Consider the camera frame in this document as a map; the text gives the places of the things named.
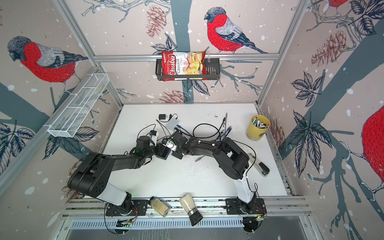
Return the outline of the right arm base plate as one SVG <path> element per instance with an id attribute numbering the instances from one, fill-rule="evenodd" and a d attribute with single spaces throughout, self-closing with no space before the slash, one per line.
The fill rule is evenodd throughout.
<path id="1" fill-rule="evenodd" d="M 264 199 L 253 198 L 248 204 L 238 198 L 225 199 L 225 209 L 228 215 L 266 215 Z"/>

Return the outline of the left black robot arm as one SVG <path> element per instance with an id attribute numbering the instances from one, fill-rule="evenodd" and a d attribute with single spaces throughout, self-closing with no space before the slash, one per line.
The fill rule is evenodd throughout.
<path id="1" fill-rule="evenodd" d="M 113 205 L 125 212 L 134 208 L 132 195 L 110 183 L 114 171 L 135 170 L 148 164 L 154 156 L 166 159 L 170 149 L 148 136 L 136 140 L 136 146 L 122 155 L 88 154 L 69 178 L 67 187 L 78 194 Z"/>

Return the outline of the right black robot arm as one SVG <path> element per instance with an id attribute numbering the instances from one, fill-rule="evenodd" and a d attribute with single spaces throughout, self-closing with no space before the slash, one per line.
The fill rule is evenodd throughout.
<path id="1" fill-rule="evenodd" d="M 249 204 L 254 198 L 246 177 L 249 169 L 249 155 L 234 140 L 204 141 L 195 137 L 186 138 L 176 131 L 162 144 L 172 150 L 172 155 L 182 159 L 186 155 L 212 157 L 220 169 L 235 181 L 239 201 Z"/>

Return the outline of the black network switch box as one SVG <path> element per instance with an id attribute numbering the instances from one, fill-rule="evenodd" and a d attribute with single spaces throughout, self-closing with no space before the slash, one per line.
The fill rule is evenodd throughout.
<path id="1" fill-rule="evenodd" d="M 156 157 L 159 158 L 159 159 L 162 159 L 162 160 L 166 160 L 170 154 L 172 150 L 168 149 L 168 148 L 165 148 L 165 149 L 161 149 L 161 150 L 158 150 L 157 154 L 156 154 Z"/>

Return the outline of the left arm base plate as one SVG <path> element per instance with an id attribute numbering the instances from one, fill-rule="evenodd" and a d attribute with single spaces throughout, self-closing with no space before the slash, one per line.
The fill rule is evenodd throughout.
<path id="1" fill-rule="evenodd" d="M 125 216 L 144 216 L 148 208 L 149 200 L 132 199 L 130 202 L 123 203 L 121 206 L 116 206 L 108 203 L 106 206 L 107 217 L 125 217 Z"/>

